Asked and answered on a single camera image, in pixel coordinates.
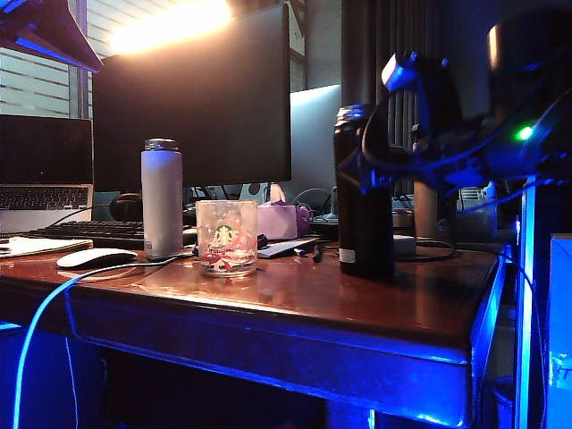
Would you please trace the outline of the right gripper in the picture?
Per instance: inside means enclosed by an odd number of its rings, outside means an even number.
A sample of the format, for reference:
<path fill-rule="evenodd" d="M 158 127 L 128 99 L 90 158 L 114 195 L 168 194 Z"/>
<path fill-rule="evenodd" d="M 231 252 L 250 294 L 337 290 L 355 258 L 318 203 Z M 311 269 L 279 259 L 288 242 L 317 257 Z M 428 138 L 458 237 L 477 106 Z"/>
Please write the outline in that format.
<path fill-rule="evenodd" d="M 491 177 L 485 152 L 492 136 L 476 129 L 441 132 L 417 130 L 411 149 L 394 147 L 392 161 L 398 175 L 421 181 L 434 189 L 455 190 L 483 186 Z M 365 195 L 374 189 L 393 187 L 393 178 L 384 174 L 358 149 L 335 162 L 338 190 L 344 188 Z"/>

